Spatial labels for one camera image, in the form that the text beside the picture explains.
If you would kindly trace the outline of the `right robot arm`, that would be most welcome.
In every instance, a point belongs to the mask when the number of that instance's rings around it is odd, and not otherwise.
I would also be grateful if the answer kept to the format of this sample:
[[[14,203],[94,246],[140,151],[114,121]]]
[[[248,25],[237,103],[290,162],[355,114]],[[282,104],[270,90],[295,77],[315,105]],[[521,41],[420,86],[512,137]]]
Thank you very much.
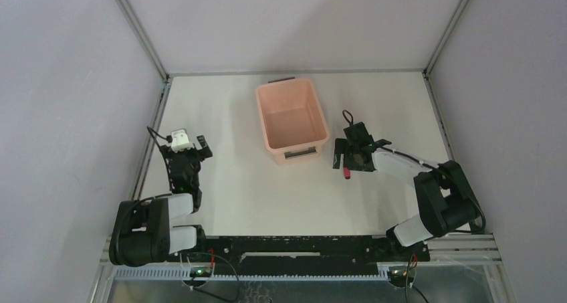
[[[387,254],[404,260],[417,243],[460,233],[461,226],[486,220],[470,184],[455,161],[432,163],[390,147],[384,139],[355,144],[345,138],[334,141],[333,169],[342,169],[346,179],[352,171],[389,174],[415,191],[418,213],[386,231]]]

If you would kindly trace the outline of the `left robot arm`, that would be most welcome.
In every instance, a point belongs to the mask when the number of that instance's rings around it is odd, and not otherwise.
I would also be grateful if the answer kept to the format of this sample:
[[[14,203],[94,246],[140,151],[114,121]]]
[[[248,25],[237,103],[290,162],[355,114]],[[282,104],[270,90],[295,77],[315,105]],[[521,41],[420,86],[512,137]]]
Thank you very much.
[[[171,135],[159,145],[168,179],[168,193],[123,201],[119,204],[111,235],[109,257],[115,266],[140,267],[164,262],[182,251],[194,261],[204,259],[209,243],[195,226],[174,227],[177,217],[196,213],[201,207],[199,173],[204,160],[213,156],[203,135],[195,146],[184,132]]]

